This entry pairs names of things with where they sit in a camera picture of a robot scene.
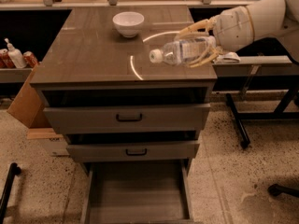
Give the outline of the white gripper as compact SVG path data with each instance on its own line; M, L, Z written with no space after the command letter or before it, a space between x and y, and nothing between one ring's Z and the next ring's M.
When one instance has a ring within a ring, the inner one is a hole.
M180 30L175 39L209 36L212 30L220 46L208 45L197 59L187 63L188 67L195 68L212 62L223 53L223 49L233 52L243 49L254 38L248 10L245 7L234 7L224 10L217 17L198 21Z

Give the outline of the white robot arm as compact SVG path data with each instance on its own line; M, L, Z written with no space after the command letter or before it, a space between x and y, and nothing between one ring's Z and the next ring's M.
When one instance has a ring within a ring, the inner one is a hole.
M223 10L210 19L198 21L179 31L177 39L213 32L217 46L237 52L264 38L275 38L287 50L289 59L299 63L299 0L259 0L247 6Z

